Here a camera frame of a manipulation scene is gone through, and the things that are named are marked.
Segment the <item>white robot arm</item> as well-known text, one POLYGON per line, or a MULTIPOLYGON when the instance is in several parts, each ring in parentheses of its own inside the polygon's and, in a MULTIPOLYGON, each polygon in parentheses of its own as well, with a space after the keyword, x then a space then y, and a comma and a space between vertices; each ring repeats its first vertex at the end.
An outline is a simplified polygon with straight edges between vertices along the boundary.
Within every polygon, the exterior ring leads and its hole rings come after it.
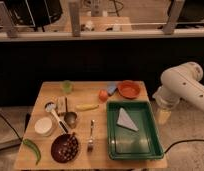
POLYGON ((153 94, 158 109, 156 119, 163 125, 172 110, 184 99, 204 112, 203 69, 196 62, 187 62, 166 69, 160 77, 161 86, 153 94))

